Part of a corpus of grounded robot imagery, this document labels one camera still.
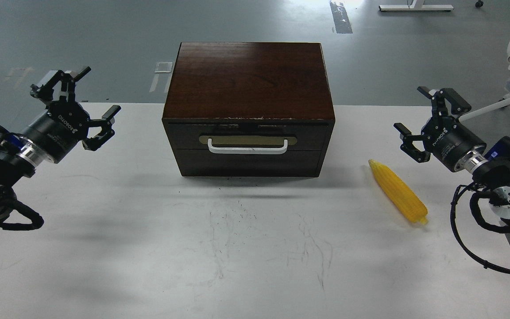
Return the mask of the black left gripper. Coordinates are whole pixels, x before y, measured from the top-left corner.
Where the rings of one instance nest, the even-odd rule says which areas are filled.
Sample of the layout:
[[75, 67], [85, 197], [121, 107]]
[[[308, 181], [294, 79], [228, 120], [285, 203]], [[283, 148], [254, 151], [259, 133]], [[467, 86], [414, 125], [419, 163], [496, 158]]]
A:
[[[48, 161], [59, 163], [81, 140], [87, 151], [97, 151], [115, 135], [112, 125], [120, 105], [112, 105], [100, 119], [90, 119], [89, 113], [76, 101], [76, 83], [91, 71], [50, 70], [39, 83], [32, 84], [31, 97], [48, 105], [21, 135], [42, 149]], [[60, 84], [59, 97], [54, 99], [54, 89]], [[89, 128], [101, 128], [93, 137], [87, 137]]]

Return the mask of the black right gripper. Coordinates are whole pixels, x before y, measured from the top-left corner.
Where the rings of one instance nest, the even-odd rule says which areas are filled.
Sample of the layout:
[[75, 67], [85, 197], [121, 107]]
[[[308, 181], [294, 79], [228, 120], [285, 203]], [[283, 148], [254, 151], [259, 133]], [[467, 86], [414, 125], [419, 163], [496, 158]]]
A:
[[[433, 154], [451, 172], [461, 171], [461, 158], [471, 151], [482, 153], [487, 144], [455, 117], [448, 117], [446, 103], [449, 102], [451, 114], [457, 117], [471, 111], [472, 106], [452, 88], [419, 86], [417, 91], [430, 99], [432, 117], [421, 129], [420, 135], [413, 135], [403, 123], [394, 123], [402, 141], [400, 149], [419, 163], [428, 162]], [[425, 151], [415, 147], [415, 141], [422, 141]]]

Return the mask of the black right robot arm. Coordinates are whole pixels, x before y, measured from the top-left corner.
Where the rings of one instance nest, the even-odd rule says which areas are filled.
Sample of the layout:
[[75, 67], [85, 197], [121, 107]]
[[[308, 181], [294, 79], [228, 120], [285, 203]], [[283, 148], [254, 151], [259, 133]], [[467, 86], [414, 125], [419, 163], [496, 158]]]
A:
[[402, 140], [401, 150], [419, 163], [435, 157], [451, 172], [465, 170], [471, 174], [472, 183], [460, 184], [451, 201], [453, 235], [464, 252], [485, 269], [510, 274], [510, 269], [469, 250], [456, 226], [456, 206], [470, 191], [469, 208], [476, 223], [494, 233], [510, 233], [510, 137], [504, 136], [487, 152], [486, 143], [461, 123], [461, 116], [471, 110], [471, 105], [454, 89], [419, 86], [417, 90], [430, 100], [431, 117], [419, 135], [402, 123], [394, 124]]

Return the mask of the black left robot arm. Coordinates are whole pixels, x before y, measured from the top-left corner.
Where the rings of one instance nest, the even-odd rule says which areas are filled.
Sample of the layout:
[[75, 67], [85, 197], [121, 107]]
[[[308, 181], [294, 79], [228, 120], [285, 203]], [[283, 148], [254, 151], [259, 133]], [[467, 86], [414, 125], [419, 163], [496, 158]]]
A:
[[112, 125], [119, 105], [91, 119], [76, 100], [76, 84], [90, 71], [88, 66], [79, 72], [49, 71], [30, 92], [45, 110], [20, 133], [0, 125], [0, 229], [31, 231], [44, 225], [38, 212], [18, 200], [16, 182], [33, 176], [43, 161], [59, 163], [78, 143], [96, 151], [115, 135]]

